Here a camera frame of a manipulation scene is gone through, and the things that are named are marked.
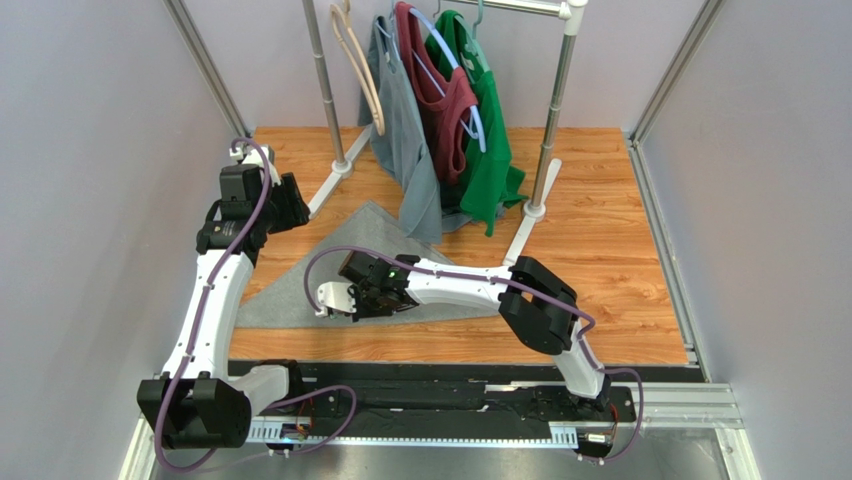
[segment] wall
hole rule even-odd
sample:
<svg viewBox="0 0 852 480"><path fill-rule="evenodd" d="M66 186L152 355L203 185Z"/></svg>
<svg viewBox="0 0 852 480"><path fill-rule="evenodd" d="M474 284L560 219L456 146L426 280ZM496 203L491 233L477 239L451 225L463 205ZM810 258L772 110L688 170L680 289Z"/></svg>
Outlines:
<svg viewBox="0 0 852 480"><path fill-rule="evenodd" d="M341 125L355 125L360 90L316 0ZM302 3L290 0L186 0L245 121L260 126L325 126L322 96ZM363 48L387 0L352 2ZM435 0L411 4L431 16ZM592 0L577 39L560 125L633 128L698 13L702 0ZM443 2L469 23L476 7ZM485 9L478 37L497 77L509 126L544 126L564 23Z"/></svg>
<svg viewBox="0 0 852 480"><path fill-rule="evenodd" d="M767 479L852 468L850 17L727 2L644 149L706 360Z"/></svg>
<svg viewBox="0 0 852 480"><path fill-rule="evenodd" d="M230 133L162 2L0 7L0 477L116 478Z"/></svg>

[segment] shirt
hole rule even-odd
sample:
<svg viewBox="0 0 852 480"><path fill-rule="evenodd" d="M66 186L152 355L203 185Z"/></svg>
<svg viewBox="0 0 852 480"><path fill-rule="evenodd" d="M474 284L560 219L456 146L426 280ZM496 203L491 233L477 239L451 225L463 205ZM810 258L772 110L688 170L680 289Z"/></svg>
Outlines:
<svg viewBox="0 0 852 480"><path fill-rule="evenodd" d="M379 165L405 192L399 207L400 228L407 236L441 243L440 186L423 134L417 101L395 46L377 24L385 31L392 31L384 17L376 17L367 63L385 117L385 134L380 136L373 129L370 145ZM362 97L358 123L367 125L371 121L372 112Z"/></svg>
<svg viewBox="0 0 852 480"><path fill-rule="evenodd" d="M439 181L452 186L466 167L461 122L467 120L470 107L476 105L476 95L461 67L451 69L444 77L432 64L420 36L420 20L409 13L411 9L405 2L398 2L395 7L399 53L420 107L435 173Z"/></svg>
<svg viewBox="0 0 852 480"><path fill-rule="evenodd" d="M468 35L464 18L458 12L447 10L441 14L435 27L450 50L456 53L459 63L467 67L468 78L479 102L487 148L481 152L477 142L467 143L467 168L459 177L456 196L461 195L459 207L464 213L486 223L485 235L490 237L494 234L499 206L512 207L526 198L518 193L525 174L511 166L512 149L497 95L497 82L485 59L480 58L481 47ZM430 37L426 41L426 48L443 76L455 74L435 39Z"/></svg>

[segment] wooden tabletop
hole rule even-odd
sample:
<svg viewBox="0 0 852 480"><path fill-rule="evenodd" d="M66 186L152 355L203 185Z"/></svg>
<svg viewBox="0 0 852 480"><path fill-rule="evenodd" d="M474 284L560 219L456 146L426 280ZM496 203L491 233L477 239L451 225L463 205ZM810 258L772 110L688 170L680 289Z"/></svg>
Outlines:
<svg viewBox="0 0 852 480"><path fill-rule="evenodd" d="M344 146L359 129L344 129ZM510 129L513 164L527 172L531 194L542 129ZM296 175L305 200L326 179L333 159L325 128L260 128L255 138L275 150L281 173ZM672 310L647 217L622 133L617 129L561 129L554 157L562 170L525 255L541 261L574 288L578 306L598 322L588 337L606 363L683 364L686 353ZM365 201L397 216L400 187L377 165L369 147L319 216L272 235L261 250L243 302L287 272ZM444 235L437 246L457 264L499 265L521 221L509 210L494 236L483 225ZM294 298L294 302L305 301ZM234 331L232 358L297 360L550 363L524 347L501 317L351 328Z"/></svg>

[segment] folded gray cloth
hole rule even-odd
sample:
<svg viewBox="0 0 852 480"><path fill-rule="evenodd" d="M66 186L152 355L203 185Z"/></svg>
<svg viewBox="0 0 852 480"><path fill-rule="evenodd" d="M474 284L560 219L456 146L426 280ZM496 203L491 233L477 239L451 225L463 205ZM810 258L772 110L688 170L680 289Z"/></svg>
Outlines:
<svg viewBox="0 0 852 480"><path fill-rule="evenodd" d="M401 323L457 320L495 315L485 309L456 305L420 305L390 317L367 318L353 323L346 317L319 318L305 298L302 279L305 267L317 253L329 247L357 245L395 257L400 253L418 255L438 263L453 265L447 257L418 240L407 238L396 220L373 202L367 202L350 216L331 235L324 238L304 258L278 280L252 297L237 312L237 327L244 328L300 328L300 327L351 327L368 325L395 325ZM334 252L321 258L311 269L311 292L329 281L345 281L337 274L347 252Z"/></svg>

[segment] green shirt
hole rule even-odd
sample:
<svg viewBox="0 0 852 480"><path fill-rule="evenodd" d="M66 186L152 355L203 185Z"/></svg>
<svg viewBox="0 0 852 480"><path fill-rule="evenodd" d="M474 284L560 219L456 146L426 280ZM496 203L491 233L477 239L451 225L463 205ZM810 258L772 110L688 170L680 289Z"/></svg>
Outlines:
<svg viewBox="0 0 852 480"><path fill-rule="evenodd" d="M518 193L524 172L510 165L512 149L506 135L494 73L488 68L485 58L481 58L482 50L476 40L468 35L464 17L447 10L441 14L435 27L450 50L456 53L458 63L467 71L473 93L479 101L486 151L479 150L479 142L468 141L464 151L467 167L455 188L464 192L459 203L462 212L474 220L485 222L485 235L490 237L494 234L497 207L501 203L507 208L512 207L527 198ZM426 40L426 49L444 78L449 79L453 69L438 42L431 36Z"/></svg>

